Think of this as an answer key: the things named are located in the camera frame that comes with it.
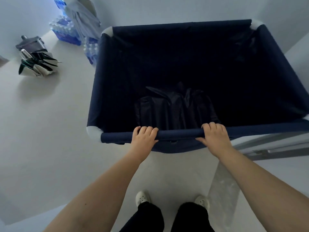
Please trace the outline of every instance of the black pants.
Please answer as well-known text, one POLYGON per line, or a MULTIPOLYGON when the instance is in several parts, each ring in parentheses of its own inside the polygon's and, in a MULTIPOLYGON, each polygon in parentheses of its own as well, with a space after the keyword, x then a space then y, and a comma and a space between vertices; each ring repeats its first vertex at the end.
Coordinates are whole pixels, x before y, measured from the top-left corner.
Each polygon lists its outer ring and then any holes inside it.
MULTIPOLYGON (((162 232, 164 220, 161 210, 152 203, 144 202, 120 232, 162 232)), ((208 220, 207 210, 195 203, 184 203, 178 209, 171 232, 210 231, 214 232, 208 220)))

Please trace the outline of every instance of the white shoe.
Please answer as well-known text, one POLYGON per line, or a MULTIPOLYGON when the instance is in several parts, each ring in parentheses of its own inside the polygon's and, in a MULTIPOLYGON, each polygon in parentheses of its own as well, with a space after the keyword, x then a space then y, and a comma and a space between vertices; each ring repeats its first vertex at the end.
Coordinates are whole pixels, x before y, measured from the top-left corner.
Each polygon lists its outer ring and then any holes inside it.
POLYGON ((198 196, 195 199, 194 203, 206 208, 207 211, 209 211, 209 208, 210 208, 209 200, 205 196, 203 195, 198 196))
POLYGON ((151 203, 150 196, 145 191, 140 191, 135 197, 136 206, 138 207, 141 203, 149 202, 151 203))

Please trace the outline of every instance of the forearm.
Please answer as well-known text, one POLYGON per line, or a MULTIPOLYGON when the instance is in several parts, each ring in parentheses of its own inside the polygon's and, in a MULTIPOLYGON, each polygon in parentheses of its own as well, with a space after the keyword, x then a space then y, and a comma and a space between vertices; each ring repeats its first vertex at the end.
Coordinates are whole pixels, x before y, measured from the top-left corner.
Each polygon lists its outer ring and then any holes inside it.
POLYGON ((45 231, 110 231, 139 165, 132 155, 124 156, 68 203, 45 231))
POLYGON ((308 231, 309 199, 235 149, 219 157, 268 232, 308 231))

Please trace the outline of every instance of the hand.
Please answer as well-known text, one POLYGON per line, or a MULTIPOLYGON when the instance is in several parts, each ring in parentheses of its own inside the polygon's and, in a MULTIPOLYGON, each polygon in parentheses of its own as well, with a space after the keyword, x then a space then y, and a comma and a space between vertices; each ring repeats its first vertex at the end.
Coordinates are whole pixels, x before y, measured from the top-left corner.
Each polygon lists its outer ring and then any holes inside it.
POLYGON ((149 156, 154 144, 158 142, 158 140, 155 140, 158 130, 158 128, 150 126, 136 127, 133 131, 131 148, 128 154, 137 157, 140 162, 143 162, 149 156))
POLYGON ((207 146, 214 156, 220 158, 226 151, 233 149, 224 125, 211 122, 203 124, 202 128, 204 129, 205 138, 196 138, 196 140, 207 146))

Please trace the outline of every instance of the laundry cart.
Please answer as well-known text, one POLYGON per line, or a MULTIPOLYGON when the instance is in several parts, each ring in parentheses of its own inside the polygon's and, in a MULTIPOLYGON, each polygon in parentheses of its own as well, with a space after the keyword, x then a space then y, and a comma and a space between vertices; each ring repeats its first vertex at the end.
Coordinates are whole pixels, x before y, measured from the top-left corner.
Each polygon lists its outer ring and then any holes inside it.
POLYGON ((230 139, 309 131, 309 95, 257 20, 109 27, 99 42, 87 124, 102 143, 158 127, 153 151, 204 148, 203 123, 230 139))

